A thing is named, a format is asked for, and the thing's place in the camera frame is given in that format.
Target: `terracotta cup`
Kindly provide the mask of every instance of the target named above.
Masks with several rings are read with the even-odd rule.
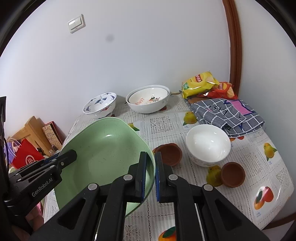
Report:
[[[221,170],[221,180],[226,187],[235,188],[243,184],[246,174],[236,162],[226,163]]]
[[[169,166],[177,165],[182,159],[182,151],[175,143],[160,145],[153,150],[153,153],[158,151],[161,153],[163,163]]]

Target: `gray plaid towel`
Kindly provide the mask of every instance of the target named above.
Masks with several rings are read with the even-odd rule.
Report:
[[[200,124],[211,124],[224,130],[231,138],[252,133],[264,125],[262,117],[244,101],[209,99],[190,104]]]

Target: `wooden door frame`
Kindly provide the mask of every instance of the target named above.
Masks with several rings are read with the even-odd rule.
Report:
[[[234,92],[238,95],[242,73],[242,35],[239,16],[234,0],[222,0],[230,39],[230,76],[229,82],[233,85]]]

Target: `light switch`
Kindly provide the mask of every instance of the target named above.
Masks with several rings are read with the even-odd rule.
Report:
[[[75,27],[78,27],[79,25],[81,25],[81,18],[78,17],[77,19],[75,19]]]
[[[84,16],[81,14],[80,16],[73,18],[68,22],[68,28],[70,33],[74,33],[79,29],[85,27]]]
[[[72,30],[75,28],[75,20],[69,22],[69,29]]]

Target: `white bowl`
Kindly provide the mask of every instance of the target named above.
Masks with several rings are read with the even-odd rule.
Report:
[[[133,93],[129,98],[131,104],[143,105],[160,101],[168,95],[168,91],[163,88],[147,88]]]
[[[103,118],[111,114],[116,105],[115,93],[100,94],[91,99],[83,107],[83,113],[92,115],[93,118]]]
[[[168,103],[170,90],[163,85],[148,85],[130,92],[126,97],[128,106],[139,113],[147,114],[160,110]]]
[[[203,124],[193,127],[187,133],[186,147],[194,163],[202,167],[211,167],[227,157],[231,143],[223,130]]]

